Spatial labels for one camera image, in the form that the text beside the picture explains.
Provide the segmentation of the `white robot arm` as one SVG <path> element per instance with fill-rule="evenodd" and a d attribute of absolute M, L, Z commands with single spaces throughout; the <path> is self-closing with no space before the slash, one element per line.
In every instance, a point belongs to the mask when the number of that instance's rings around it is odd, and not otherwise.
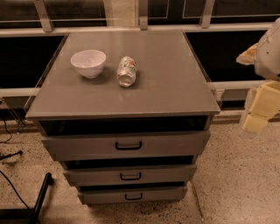
<path fill-rule="evenodd" d="M 255 73 L 265 79 L 248 91 L 240 120 L 241 135 L 252 138 L 280 111 L 280 18 L 236 61 L 253 65 Z"/>

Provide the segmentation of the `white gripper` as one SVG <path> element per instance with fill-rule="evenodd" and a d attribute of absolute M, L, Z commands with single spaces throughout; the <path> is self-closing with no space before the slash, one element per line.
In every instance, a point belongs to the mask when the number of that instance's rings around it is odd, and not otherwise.
<path fill-rule="evenodd" d="M 258 44 L 241 53 L 236 62 L 245 66 L 255 64 L 255 73 L 271 80 L 253 91 L 242 125 L 244 131 L 257 134 L 280 111 L 280 30 L 267 30 Z"/>

